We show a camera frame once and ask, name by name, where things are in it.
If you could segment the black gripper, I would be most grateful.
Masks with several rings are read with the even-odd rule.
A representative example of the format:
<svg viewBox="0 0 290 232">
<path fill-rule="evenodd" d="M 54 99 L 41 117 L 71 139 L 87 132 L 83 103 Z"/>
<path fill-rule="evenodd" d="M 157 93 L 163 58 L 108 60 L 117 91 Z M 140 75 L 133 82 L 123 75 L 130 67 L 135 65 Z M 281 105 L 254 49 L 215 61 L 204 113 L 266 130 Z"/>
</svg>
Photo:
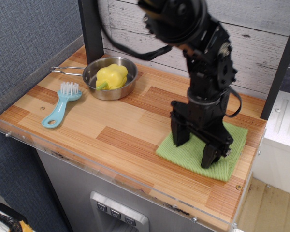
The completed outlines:
<svg viewBox="0 0 290 232">
<path fill-rule="evenodd" d="M 206 143 L 201 167 L 208 169 L 220 156 L 230 154 L 233 138 L 223 125 L 228 101 L 218 100 L 209 104 L 172 101 L 171 129 L 173 142 L 181 146 L 190 139 L 190 133 Z"/>
</svg>

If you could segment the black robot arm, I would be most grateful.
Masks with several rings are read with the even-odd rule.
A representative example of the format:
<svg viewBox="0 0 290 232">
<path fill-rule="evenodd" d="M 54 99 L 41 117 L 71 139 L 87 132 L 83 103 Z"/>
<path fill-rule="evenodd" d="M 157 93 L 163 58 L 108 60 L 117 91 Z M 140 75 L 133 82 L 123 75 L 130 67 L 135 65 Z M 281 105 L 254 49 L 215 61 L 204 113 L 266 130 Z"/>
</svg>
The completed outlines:
<svg viewBox="0 0 290 232">
<path fill-rule="evenodd" d="M 188 103 L 172 101 L 173 141 L 181 146 L 194 134 L 205 143 L 201 166 L 209 168 L 230 154 L 233 138 L 223 125 L 237 70 L 227 31 L 204 0 L 141 0 L 150 33 L 182 50 L 190 85 Z"/>
</svg>

